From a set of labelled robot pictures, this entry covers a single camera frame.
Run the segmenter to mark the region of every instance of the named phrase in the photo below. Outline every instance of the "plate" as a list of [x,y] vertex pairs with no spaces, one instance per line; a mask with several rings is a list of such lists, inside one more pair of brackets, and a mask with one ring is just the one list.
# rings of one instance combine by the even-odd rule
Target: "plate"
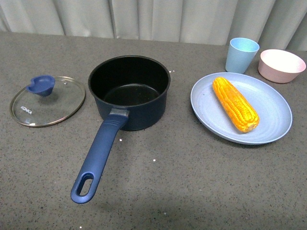
[[[212,82],[217,77],[228,79],[257,111],[259,125],[242,133],[233,125],[218,101]],[[191,104],[197,118],[213,133],[232,142],[260,145],[282,138],[291,128],[292,112],[287,101],[268,84],[238,73],[222,72],[198,80],[191,91]]]

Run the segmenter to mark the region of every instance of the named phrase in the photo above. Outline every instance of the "cup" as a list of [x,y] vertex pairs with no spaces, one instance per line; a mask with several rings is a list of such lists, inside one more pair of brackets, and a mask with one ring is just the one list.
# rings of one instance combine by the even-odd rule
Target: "cup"
[[226,71],[232,73],[244,73],[260,46],[257,42],[243,37],[233,38],[230,41]]

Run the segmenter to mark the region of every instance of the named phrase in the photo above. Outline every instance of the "lid knob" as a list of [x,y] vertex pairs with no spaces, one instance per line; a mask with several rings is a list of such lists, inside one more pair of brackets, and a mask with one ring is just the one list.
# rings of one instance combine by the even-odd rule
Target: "lid knob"
[[54,77],[50,75],[41,75],[31,79],[31,84],[26,86],[26,90],[37,95],[46,97],[52,93]]

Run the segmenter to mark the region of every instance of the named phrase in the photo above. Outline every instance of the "yellow corn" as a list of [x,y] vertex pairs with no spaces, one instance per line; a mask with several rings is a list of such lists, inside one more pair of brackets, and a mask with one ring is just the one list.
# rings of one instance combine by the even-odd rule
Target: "yellow corn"
[[238,130],[247,133],[256,128],[260,120],[258,114],[237,88],[223,77],[214,79],[212,87]]

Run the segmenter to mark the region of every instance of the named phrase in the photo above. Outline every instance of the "saucepan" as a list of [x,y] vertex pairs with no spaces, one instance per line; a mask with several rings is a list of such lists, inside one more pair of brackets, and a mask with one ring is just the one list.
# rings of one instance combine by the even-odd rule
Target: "saucepan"
[[[71,190],[71,199],[83,204],[97,190],[117,132],[136,131],[162,117],[170,86],[169,71],[156,60],[121,56],[98,65],[90,74],[88,87],[103,118]],[[92,180],[81,195],[86,180]]]

